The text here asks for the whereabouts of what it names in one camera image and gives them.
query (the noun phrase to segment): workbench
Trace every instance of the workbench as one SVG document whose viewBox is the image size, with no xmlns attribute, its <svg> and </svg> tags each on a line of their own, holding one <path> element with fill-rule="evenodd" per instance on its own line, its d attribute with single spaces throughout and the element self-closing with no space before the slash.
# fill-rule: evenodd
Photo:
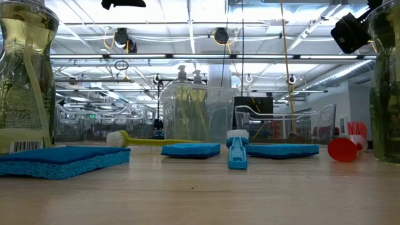
<svg viewBox="0 0 400 225">
<path fill-rule="evenodd" d="M 340 163 L 326 148 L 303 159 L 248 157 L 229 170 L 228 150 L 172 159 L 132 147 L 130 163 L 62 181 L 0 178 L 2 225 L 400 224 L 400 166 L 372 151 Z"/>
</svg>

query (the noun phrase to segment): yellow liquid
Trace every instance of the yellow liquid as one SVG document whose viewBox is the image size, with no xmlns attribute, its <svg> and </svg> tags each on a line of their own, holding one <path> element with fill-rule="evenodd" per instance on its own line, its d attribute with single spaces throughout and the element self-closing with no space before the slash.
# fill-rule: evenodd
<svg viewBox="0 0 400 225">
<path fill-rule="evenodd" d="M 58 19 L 18 2 L 1 3 L 0 15 L 4 40 L 0 59 L 0 154 L 6 154 L 15 142 L 43 142 L 38 104 L 24 63 L 25 54 L 31 55 L 50 138 L 53 137 L 55 84 L 49 51 Z"/>
</svg>

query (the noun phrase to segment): label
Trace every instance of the label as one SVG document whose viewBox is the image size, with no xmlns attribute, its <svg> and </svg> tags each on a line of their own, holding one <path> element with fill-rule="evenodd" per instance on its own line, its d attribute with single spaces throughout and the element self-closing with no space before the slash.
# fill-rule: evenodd
<svg viewBox="0 0 400 225">
<path fill-rule="evenodd" d="M 18 141 L 11 142 L 9 153 L 20 153 L 23 151 L 43 148 L 42 141 Z"/>
<path fill-rule="evenodd" d="M 47 121 L 50 121 L 51 97 L 42 94 Z M 4 128 L 42 129 L 38 105 L 32 90 L 11 88 L 7 95 Z"/>
</svg>

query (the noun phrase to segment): ceiling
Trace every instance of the ceiling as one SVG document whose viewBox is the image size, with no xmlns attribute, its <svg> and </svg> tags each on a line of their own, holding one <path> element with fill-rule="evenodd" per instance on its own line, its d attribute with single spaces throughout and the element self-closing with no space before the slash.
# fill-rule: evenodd
<svg viewBox="0 0 400 225">
<path fill-rule="evenodd" d="M 282 16 L 278 0 L 244 0 L 243 13 L 241 1 L 235 0 L 144 1 L 147 4 L 146 8 L 112 7 L 110 10 L 103 9 L 101 0 L 46 1 L 46 6 L 57 14 L 61 22 L 52 43 L 52 54 L 124 54 L 124 51 L 115 45 L 111 48 L 104 45 L 106 42 L 108 46 L 112 46 L 113 33 L 117 28 L 128 28 L 130 37 L 137 44 L 138 54 L 229 54 L 229 49 L 232 54 L 284 54 L 284 39 L 280 36 L 283 32 Z M 356 17 L 364 13 L 368 9 L 366 3 L 366 0 L 285 0 L 288 54 L 343 54 L 330 32 L 338 19 L 347 13 L 353 13 Z M 229 42 L 232 43 L 229 48 L 214 41 L 213 31 L 217 27 L 227 28 Z M 370 44 L 356 52 L 361 55 L 374 53 Z M 90 60 L 94 61 L 100 63 L 99 59 Z M 172 63 L 168 59 L 155 59 L 151 61 L 151 66 L 148 62 L 146 59 L 134 60 L 137 66 L 131 66 L 120 74 L 114 68 L 114 63 L 80 67 L 63 66 L 61 63 L 57 66 L 53 64 L 53 69 L 57 71 L 58 80 L 71 76 L 78 79 L 110 80 L 115 79 L 118 74 L 119 79 L 126 76 L 134 81 L 102 82 L 101 86 L 104 89 L 154 89 L 153 77 L 156 74 L 165 79 L 174 79 L 178 75 L 178 66 L 182 64 L 186 66 L 189 76 L 195 70 L 192 61 Z M 196 69 L 200 69 L 205 78 L 209 75 L 209 63 L 196 63 Z M 231 64 L 233 75 L 241 75 L 241 61 L 225 63 Z M 295 62 L 289 64 L 289 73 L 302 78 L 301 81 L 298 80 L 298 86 L 301 86 L 336 69 L 342 63 Z M 248 88 L 286 88 L 286 65 L 282 60 L 245 61 L 243 72 L 254 77 L 252 82 L 245 82 Z M 61 89 L 76 89 L 76 86 L 66 82 L 59 82 L 57 85 Z M 156 99 L 148 93 L 120 95 L 129 101 L 156 103 Z"/>
</svg>

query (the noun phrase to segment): plastic bin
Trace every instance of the plastic bin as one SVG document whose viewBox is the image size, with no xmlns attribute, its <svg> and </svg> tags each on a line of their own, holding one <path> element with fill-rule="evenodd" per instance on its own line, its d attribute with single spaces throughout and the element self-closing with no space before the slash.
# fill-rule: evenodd
<svg viewBox="0 0 400 225">
<path fill-rule="evenodd" d="M 199 84 L 170 84 L 161 96 L 164 137 L 225 143 L 232 129 L 238 90 Z"/>
<path fill-rule="evenodd" d="M 249 132 L 253 143 L 321 143 L 334 136 L 336 105 L 328 104 L 317 112 L 259 114 L 248 106 L 236 106 L 238 129 Z"/>
<path fill-rule="evenodd" d="M 143 104 L 128 104 L 119 112 L 73 111 L 57 106 L 56 114 L 56 142 L 105 141 L 107 134 L 121 130 L 132 138 L 152 138 L 156 110 Z"/>
</svg>

